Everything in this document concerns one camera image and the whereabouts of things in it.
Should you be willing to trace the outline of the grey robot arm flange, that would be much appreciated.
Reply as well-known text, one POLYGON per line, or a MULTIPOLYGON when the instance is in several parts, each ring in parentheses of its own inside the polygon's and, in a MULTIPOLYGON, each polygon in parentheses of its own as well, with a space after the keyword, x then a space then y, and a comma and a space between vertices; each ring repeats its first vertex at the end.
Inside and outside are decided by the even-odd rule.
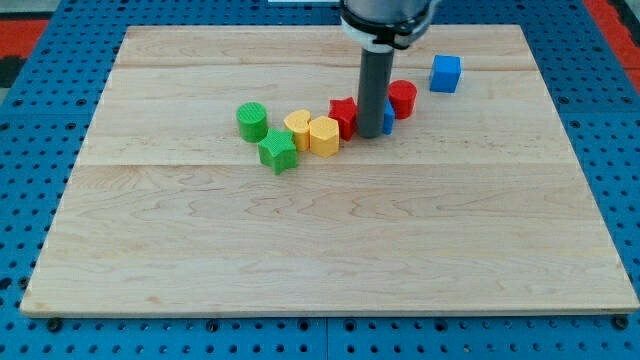
POLYGON ((341 27, 369 52, 405 50, 431 25, 440 0, 341 0, 341 27))

